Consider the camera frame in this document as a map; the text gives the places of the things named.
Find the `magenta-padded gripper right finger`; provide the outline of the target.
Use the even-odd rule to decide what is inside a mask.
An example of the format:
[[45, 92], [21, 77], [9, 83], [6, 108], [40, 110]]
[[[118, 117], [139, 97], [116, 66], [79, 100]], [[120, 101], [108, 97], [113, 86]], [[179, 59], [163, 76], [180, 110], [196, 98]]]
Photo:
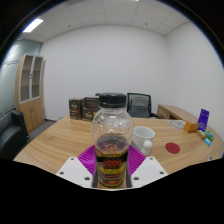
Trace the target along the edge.
[[127, 187], [140, 188], [168, 173], [153, 156], [146, 157], [133, 146], [129, 147], [127, 159]]

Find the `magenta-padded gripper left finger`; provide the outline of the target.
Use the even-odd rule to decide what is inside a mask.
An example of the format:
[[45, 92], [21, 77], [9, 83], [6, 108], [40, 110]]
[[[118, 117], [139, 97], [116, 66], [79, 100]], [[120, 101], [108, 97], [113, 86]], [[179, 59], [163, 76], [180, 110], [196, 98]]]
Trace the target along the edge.
[[90, 146], [78, 157], [69, 157], [56, 175], [84, 188], [96, 188], [95, 146]]

